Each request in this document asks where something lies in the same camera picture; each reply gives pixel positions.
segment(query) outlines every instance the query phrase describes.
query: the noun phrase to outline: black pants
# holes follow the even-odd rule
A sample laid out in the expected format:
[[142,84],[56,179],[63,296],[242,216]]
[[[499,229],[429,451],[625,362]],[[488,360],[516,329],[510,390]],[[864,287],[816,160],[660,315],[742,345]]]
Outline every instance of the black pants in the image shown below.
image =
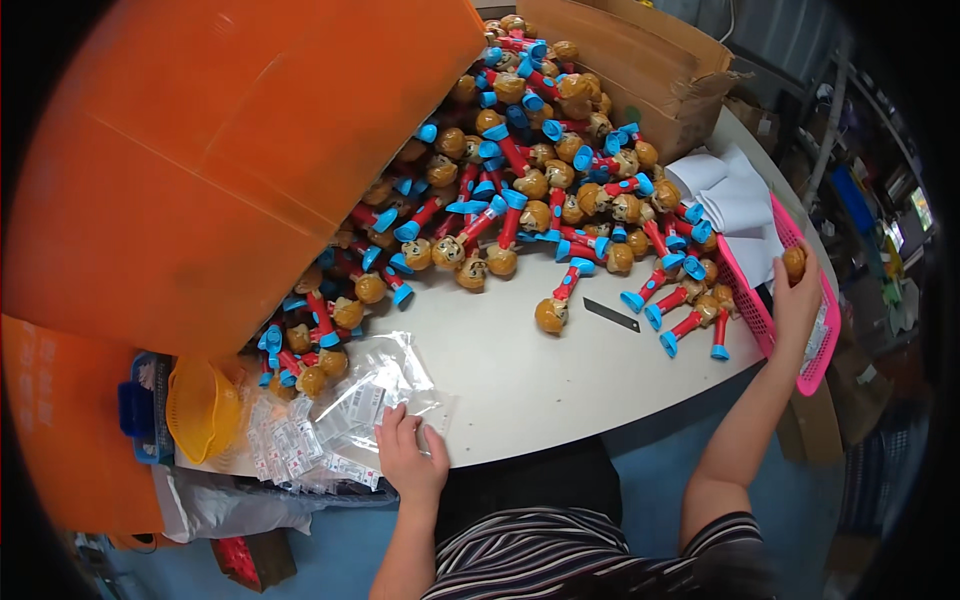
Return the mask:
[[590,509],[620,526],[620,476],[598,436],[452,469],[440,497],[434,539],[439,544],[491,513],[531,506]]

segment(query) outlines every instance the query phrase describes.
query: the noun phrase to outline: black and white striped shirt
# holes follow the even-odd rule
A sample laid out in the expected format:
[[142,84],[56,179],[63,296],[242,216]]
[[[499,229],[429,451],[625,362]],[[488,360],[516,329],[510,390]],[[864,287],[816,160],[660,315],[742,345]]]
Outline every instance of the black and white striped shirt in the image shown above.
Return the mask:
[[[733,513],[713,521],[679,558],[645,559],[630,556],[623,532],[605,515],[576,508],[501,511],[438,547],[437,581],[422,598],[578,597],[571,582],[585,577],[592,586],[613,586],[618,595],[637,598],[648,589],[659,594],[689,591],[702,583],[694,565],[719,546],[747,549],[755,556],[762,538],[753,516]],[[726,573],[727,566],[704,572]]]

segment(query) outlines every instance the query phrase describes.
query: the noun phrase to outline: pink plastic basket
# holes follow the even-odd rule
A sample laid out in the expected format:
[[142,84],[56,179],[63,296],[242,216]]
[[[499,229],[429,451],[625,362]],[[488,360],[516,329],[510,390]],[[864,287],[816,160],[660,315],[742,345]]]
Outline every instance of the pink plastic basket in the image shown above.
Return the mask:
[[[780,237],[783,246],[785,248],[797,246],[797,240],[804,236],[773,194],[770,194],[770,202],[774,210],[774,226],[777,228],[777,235]],[[736,309],[743,315],[747,325],[750,326],[750,330],[754,332],[760,351],[769,358],[774,351],[774,341],[776,340],[774,320],[767,312],[760,296],[747,285],[747,278],[740,271],[740,267],[737,266],[730,251],[730,246],[727,245],[727,240],[720,234],[717,235],[717,250],[719,253],[717,267],[720,270],[720,279],[733,289],[733,301],[736,303]],[[833,356],[833,348],[836,346],[837,336],[840,333],[840,307],[833,296],[833,291],[830,290],[827,275],[821,272],[820,278],[824,288],[823,304],[827,306],[827,315],[824,319],[827,334],[824,336],[824,342],[820,345],[817,355],[797,377],[797,390],[804,396],[811,396],[817,391],[821,379],[824,378],[824,373],[827,372],[827,364],[830,362],[830,357]]]

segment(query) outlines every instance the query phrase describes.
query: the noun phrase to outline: person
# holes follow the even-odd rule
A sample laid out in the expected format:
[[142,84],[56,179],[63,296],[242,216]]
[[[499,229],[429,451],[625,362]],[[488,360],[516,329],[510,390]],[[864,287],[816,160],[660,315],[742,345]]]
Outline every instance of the person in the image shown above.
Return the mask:
[[747,489],[820,308],[820,266],[802,245],[806,266],[794,287],[775,259],[777,342],[686,484],[678,557],[629,554],[618,527],[619,479],[598,438],[458,468],[447,482],[443,439],[424,427],[429,456],[421,454],[420,418],[401,404],[376,427],[380,465],[400,505],[370,598],[773,597]]

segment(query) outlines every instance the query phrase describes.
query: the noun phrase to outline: hand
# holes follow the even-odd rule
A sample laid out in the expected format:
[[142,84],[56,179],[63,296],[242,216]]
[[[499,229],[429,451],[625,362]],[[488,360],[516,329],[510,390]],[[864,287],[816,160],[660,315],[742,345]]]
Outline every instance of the hand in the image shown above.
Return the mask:
[[774,258],[774,324],[777,328],[774,355],[797,361],[798,370],[823,296],[817,255],[806,240],[801,239],[800,245],[806,252],[806,268],[804,277],[792,288],[783,261]]
[[420,454],[416,432],[423,418],[408,416],[406,409],[406,404],[385,408],[383,424],[373,427],[380,452],[380,470],[408,506],[436,511],[450,471],[446,444],[440,434],[427,425],[423,427],[423,437],[430,456]]

